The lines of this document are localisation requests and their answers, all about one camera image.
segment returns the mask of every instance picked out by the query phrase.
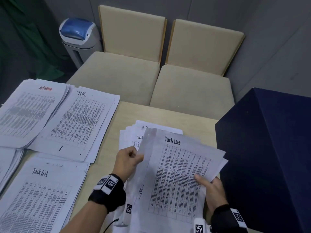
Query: chair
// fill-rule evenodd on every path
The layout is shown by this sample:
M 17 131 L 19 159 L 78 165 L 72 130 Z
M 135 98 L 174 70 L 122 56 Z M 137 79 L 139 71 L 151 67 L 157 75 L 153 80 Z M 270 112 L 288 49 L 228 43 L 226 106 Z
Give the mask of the chair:
M 101 5 L 105 52 L 95 52 L 68 83 L 149 105 L 160 70 L 165 17 Z
M 238 31 L 177 19 L 150 106 L 220 119 L 234 105 L 222 76 L 243 39 Z

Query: hand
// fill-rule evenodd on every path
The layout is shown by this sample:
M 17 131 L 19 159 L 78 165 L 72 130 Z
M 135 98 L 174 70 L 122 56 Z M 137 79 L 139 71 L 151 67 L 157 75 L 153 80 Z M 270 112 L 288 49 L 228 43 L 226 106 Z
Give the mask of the hand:
M 197 174 L 194 175 L 194 178 L 206 187 L 206 203 L 212 214 L 219 206 L 228 204 L 224 187 L 218 177 L 215 177 L 212 182 L 209 182 L 204 177 Z
M 144 160 L 144 155 L 136 155 L 137 150 L 134 146 L 119 150 L 117 153 L 113 174 L 125 181 L 134 172 L 136 165 Z

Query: black cable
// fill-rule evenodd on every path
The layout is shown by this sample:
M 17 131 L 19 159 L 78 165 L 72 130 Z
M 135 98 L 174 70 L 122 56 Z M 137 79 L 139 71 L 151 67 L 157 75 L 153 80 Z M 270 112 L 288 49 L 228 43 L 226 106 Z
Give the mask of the black cable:
M 107 226 L 107 228 L 106 228 L 106 230 L 111 226 L 111 224 L 112 223 L 114 223 L 114 222 L 117 222 L 119 219 L 117 218 L 117 219 L 115 219 L 115 220 L 113 220 L 108 226 Z

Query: trash bin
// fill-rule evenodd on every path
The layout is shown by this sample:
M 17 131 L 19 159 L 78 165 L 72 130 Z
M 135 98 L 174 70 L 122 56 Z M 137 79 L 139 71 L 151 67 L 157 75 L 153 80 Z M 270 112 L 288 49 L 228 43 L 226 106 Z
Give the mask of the trash bin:
M 77 68 L 95 51 L 103 51 L 98 29 L 88 20 L 68 18 L 61 23 L 59 34 Z

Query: chair backrest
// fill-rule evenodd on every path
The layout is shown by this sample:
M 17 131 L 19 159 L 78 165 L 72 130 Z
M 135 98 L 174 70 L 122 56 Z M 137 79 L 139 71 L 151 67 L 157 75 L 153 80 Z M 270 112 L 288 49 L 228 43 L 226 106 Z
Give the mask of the chair backrest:
M 99 6 L 104 51 L 143 60 L 161 60 L 165 17 Z
M 166 64 L 224 75 L 243 39 L 238 31 L 177 19 Z

